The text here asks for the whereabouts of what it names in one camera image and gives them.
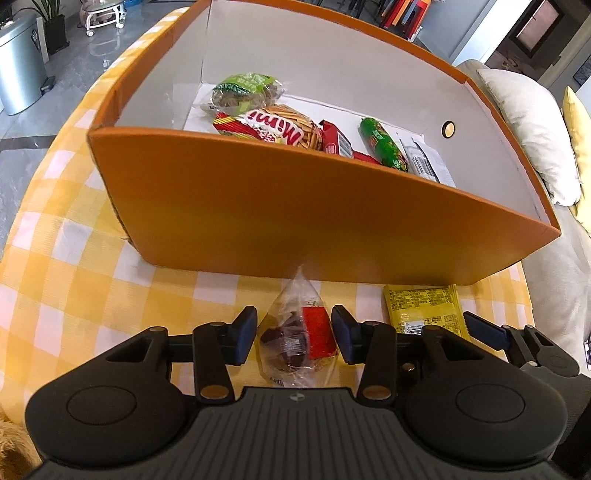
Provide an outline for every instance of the beige couch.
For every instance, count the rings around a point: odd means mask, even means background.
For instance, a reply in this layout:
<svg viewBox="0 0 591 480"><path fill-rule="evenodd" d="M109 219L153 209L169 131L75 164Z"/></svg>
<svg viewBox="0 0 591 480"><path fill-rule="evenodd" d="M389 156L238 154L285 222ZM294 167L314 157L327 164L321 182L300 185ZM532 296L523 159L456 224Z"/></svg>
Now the beige couch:
<svg viewBox="0 0 591 480"><path fill-rule="evenodd" d="M495 103L476 73L487 69L477 60L458 68ZM591 333L591 239L568 207L554 205L561 237L523 260L536 327L587 370L583 343Z"/></svg>

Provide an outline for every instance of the white pillow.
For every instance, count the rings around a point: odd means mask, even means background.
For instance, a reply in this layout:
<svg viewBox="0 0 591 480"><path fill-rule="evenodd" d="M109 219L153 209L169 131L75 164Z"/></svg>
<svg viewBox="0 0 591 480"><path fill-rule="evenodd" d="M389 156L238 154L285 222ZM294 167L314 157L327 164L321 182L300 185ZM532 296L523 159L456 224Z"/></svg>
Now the white pillow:
<svg viewBox="0 0 591 480"><path fill-rule="evenodd" d="M552 94L535 80L506 70L478 70L505 121L538 171L552 203L574 205L581 185L569 132Z"/></svg>

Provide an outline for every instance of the ribbed black surface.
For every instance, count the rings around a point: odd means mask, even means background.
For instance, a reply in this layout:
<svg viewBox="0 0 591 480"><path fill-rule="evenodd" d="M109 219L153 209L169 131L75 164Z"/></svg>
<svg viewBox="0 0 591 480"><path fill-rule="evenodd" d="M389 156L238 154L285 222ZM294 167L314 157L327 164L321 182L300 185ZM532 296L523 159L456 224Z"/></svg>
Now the ribbed black surface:
<svg viewBox="0 0 591 480"><path fill-rule="evenodd" d="M133 466L77 471L45 463L34 480L379 480L562 478L546 464L476 472L422 451L387 410L362 407L346 389L249 388L209 407L169 450Z"/></svg>

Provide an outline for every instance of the yellow pillow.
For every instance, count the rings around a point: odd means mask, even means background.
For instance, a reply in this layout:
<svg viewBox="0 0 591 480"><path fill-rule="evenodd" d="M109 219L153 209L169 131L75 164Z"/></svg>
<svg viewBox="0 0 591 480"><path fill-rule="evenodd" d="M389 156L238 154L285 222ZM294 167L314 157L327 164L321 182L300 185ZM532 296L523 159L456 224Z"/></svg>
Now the yellow pillow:
<svg viewBox="0 0 591 480"><path fill-rule="evenodd" d="M581 181L581 198L570 211L591 233L591 117L571 87L566 87L562 110Z"/></svg>

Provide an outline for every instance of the rolling stool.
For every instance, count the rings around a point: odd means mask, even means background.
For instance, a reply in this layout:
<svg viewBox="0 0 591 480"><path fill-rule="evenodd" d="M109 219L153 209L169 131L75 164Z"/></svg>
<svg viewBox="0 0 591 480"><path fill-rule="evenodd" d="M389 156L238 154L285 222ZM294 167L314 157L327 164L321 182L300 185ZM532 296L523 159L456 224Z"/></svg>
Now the rolling stool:
<svg viewBox="0 0 591 480"><path fill-rule="evenodd" d="M125 7L123 0L88 0L82 6L86 12L86 35L91 37L95 33L93 28L104 27L106 25L115 24L117 28L125 26ZM114 15L113 20L109 20L111 15Z"/></svg>

